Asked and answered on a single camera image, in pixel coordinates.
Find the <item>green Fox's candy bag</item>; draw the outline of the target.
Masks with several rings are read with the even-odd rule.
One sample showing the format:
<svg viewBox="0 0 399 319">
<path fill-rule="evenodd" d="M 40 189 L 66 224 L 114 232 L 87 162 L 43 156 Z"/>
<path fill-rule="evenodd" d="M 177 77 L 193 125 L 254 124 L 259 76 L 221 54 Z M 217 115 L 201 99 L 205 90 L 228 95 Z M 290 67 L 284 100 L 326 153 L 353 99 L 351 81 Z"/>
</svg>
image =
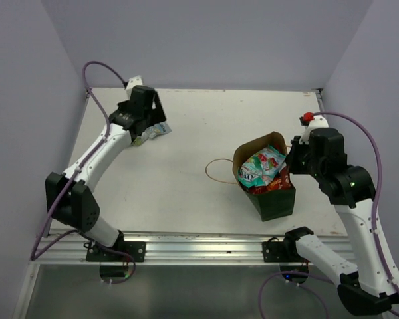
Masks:
<svg viewBox="0 0 399 319">
<path fill-rule="evenodd" d="M 267 187 L 283 169 L 286 155 L 271 145 L 250 156 L 238 169 L 237 180 L 246 188 Z"/>
</svg>

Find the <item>green paper bag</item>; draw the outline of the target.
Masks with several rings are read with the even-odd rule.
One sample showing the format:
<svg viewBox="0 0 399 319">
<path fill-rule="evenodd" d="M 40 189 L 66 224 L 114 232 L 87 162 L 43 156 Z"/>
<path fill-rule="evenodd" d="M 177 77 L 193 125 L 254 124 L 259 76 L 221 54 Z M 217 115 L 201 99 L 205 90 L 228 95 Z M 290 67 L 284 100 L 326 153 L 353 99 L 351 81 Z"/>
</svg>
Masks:
<svg viewBox="0 0 399 319">
<path fill-rule="evenodd" d="M 296 189 L 290 184 L 290 187 L 276 187 L 271 191 L 262 191 L 253 194 L 238 181 L 240 167 L 255 153 L 262 150 L 265 146 L 276 147 L 283 155 L 287 155 L 287 146 L 284 137 L 279 132 L 271 132 L 249 142 L 241 144 L 234 152 L 233 158 L 229 159 L 232 163 L 232 174 L 235 181 L 229 184 L 235 184 L 238 189 L 248 198 L 258 212 L 262 222 L 278 219 L 293 214 Z"/>
</svg>

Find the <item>red Doritos chip bag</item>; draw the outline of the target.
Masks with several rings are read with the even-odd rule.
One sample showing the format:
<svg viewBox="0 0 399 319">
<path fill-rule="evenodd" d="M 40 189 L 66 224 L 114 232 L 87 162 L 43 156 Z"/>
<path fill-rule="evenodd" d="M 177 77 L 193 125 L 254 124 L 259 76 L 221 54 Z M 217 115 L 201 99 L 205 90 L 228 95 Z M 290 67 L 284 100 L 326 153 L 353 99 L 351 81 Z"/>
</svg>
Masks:
<svg viewBox="0 0 399 319">
<path fill-rule="evenodd" d="M 251 187 L 247 190 L 248 193 L 253 195 L 261 195 L 270 191 L 288 190 L 292 189 L 293 184 L 289 177 L 288 167 L 285 166 L 274 178 L 274 180 L 267 186 Z"/>
</svg>

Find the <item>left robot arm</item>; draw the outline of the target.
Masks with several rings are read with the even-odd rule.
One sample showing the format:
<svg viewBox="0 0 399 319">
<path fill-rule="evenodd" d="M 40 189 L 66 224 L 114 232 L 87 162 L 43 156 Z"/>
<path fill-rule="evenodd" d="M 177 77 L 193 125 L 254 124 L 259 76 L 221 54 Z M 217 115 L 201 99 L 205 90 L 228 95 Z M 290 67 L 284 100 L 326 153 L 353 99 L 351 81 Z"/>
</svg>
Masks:
<svg viewBox="0 0 399 319">
<path fill-rule="evenodd" d="M 125 245 L 120 241 L 120 231 L 100 216 L 94 190 L 118 155 L 148 128 L 165 122 L 166 116 L 157 91 L 136 85 L 108 121 L 81 158 L 61 174 L 49 174 L 45 186 L 51 218 L 100 243 L 102 254 L 117 261 L 123 257 Z"/>
</svg>

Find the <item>grey small snack packet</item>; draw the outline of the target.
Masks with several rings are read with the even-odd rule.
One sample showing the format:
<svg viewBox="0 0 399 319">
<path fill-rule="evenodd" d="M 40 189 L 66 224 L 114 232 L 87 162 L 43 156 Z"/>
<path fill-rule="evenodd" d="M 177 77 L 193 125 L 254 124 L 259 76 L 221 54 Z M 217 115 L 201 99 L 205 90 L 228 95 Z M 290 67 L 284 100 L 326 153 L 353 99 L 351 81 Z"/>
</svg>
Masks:
<svg viewBox="0 0 399 319">
<path fill-rule="evenodd" d="M 167 122 L 160 122 L 146 128 L 146 130 L 142 133 L 142 138 L 144 140 L 152 140 L 158 136 L 165 135 L 170 132 L 172 132 L 172 129 L 169 127 Z"/>
</svg>

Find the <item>aluminium table edge rail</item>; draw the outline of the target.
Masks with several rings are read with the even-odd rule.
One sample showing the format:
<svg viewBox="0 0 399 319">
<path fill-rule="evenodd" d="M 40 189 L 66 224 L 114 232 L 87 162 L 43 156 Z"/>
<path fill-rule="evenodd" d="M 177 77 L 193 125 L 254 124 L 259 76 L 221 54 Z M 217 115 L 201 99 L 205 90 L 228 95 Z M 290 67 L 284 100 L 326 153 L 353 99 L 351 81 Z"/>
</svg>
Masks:
<svg viewBox="0 0 399 319">
<path fill-rule="evenodd" d="M 262 242 L 276 235 L 222 235 L 195 233 L 126 233 L 125 241 L 144 241 L 144 262 L 137 265 L 274 265 L 265 263 Z M 76 265 L 86 261 L 88 241 L 75 233 L 66 236 L 44 252 L 35 263 Z"/>
</svg>

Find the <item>light green small snack packet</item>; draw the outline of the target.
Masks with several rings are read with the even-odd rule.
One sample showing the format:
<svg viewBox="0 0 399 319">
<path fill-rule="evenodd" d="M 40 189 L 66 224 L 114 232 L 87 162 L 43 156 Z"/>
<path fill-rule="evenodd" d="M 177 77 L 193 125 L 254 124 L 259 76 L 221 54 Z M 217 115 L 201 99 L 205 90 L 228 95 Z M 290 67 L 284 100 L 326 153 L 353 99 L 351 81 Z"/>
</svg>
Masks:
<svg viewBox="0 0 399 319">
<path fill-rule="evenodd" d="M 135 138 L 135 140 L 132 142 L 133 146 L 140 146 L 145 142 L 145 139 L 142 136 L 138 136 Z"/>
</svg>

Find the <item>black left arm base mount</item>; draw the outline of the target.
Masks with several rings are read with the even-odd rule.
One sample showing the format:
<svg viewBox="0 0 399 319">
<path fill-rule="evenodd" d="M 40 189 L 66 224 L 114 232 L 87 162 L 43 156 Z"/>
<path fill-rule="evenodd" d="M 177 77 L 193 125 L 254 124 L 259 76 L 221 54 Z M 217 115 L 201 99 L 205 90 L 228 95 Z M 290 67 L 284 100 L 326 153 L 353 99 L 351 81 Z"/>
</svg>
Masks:
<svg viewBox="0 0 399 319">
<path fill-rule="evenodd" d="M 144 241 L 122 241 L 115 247 L 102 247 L 93 242 L 84 244 L 86 261 L 99 263 L 99 275 L 110 284 L 123 283 L 135 272 L 137 263 L 144 262 Z"/>
</svg>

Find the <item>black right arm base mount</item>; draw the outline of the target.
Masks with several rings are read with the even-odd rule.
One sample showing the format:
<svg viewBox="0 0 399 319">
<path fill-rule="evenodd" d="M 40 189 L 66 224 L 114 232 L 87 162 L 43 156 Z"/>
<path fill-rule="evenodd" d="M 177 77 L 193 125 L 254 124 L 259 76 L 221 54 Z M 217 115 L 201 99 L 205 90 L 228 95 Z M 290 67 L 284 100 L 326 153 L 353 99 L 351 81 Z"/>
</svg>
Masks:
<svg viewBox="0 0 399 319">
<path fill-rule="evenodd" d="M 297 253 L 291 252 L 283 239 L 271 237 L 263 241 L 261 246 L 263 261 L 279 266 L 280 271 L 296 271 L 303 273 L 309 271 L 309 262 L 300 257 Z"/>
</svg>

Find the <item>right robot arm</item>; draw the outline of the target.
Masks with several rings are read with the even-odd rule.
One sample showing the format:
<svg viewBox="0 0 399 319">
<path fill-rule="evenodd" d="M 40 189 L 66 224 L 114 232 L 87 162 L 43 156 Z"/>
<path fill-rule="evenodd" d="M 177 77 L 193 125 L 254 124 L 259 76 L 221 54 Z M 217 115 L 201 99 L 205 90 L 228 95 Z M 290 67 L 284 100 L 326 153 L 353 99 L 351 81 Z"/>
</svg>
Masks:
<svg viewBox="0 0 399 319">
<path fill-rule="evenodd" d="M 378 217 L 372 213 L 376 191 L 370 174 L 348 164 L 344 137 L 335 128 L 307 130 L 291 142 L 289 171 L 317 181 L 341 218 L 355 261 L 342 258 L 307 227 L 285 233 L 285 257 L 312 262 L 336 286 L 340 301 L 352 315 L 390 311 L 399 304 L 399 271 Z"/>
</svg>

